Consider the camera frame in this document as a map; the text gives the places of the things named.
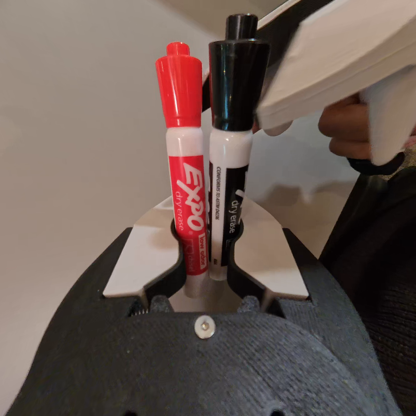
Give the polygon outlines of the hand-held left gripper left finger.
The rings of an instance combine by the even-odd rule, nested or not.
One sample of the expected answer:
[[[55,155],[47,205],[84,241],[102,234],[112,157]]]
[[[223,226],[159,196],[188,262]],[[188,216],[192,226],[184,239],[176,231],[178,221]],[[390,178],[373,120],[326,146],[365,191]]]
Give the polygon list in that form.
[[[103,295],[139,297],[146,307],[155,296],[164,295],[173,307],[180,307],[185,282],[184,252],[177,239],[169,196],[134,224]]]

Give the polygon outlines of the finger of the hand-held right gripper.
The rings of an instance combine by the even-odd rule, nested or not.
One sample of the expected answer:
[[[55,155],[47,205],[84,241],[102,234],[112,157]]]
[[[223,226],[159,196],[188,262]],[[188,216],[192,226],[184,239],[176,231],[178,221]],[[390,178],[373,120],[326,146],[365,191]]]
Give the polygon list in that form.
[[[333,1],[301,22],[257,108],[266,130],[415,65],[414,0]]]
[[[299,24],[330,2],[286,1],[258,21],[256,38],[266,41],[271,47],[260,98],[263,98],[269,88]]]

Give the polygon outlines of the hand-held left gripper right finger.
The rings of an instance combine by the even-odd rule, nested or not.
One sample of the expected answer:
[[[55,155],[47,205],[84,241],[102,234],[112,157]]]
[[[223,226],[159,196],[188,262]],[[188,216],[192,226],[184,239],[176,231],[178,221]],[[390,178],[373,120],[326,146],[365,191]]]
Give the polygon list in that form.
[[[309,297],[280,223],[250,199],[242,204],[240,233],[232,242],[227,283],[241,299],[254,296],[260,309],[273,309],[276,298]]]

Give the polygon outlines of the red dry erase marker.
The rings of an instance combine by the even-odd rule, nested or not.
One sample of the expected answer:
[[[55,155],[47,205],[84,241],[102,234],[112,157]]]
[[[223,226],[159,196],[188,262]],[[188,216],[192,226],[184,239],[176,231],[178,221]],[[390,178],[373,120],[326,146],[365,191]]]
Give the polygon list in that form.
[[[185,294],[200,297],[208,283],[208,225],[203,157],[202,63],[182,42],[155,62],[167,127],[175,230],[184,250]]]

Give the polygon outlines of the black dry erase marker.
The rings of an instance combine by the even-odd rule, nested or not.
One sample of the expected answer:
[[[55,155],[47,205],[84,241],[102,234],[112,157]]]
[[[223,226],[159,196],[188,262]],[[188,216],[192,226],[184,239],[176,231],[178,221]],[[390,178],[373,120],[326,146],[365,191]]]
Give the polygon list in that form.
[[[270,54],[270,45],[255,39],[257,22],[253,14],[230,15],[225,39],[209,44],[208,259],[215,281],[227,278],[240,229],[255,110]]]

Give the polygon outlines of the person's right hand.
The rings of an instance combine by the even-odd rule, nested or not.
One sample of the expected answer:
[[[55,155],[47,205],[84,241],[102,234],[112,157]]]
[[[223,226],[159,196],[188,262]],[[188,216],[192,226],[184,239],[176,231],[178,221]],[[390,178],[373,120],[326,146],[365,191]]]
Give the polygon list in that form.
[[[371,159],[367,105],[359,93],[324,108],[319,131],[330,138],[330,152],[349,159]]]

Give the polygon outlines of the person's black sweater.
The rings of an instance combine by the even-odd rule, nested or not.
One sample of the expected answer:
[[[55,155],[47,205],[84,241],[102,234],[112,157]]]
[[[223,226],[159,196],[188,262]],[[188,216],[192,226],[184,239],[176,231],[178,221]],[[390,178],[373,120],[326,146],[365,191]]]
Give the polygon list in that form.
[[[403,415],[416,414],[416,171],[360,175],[320,255],[372,340]]]

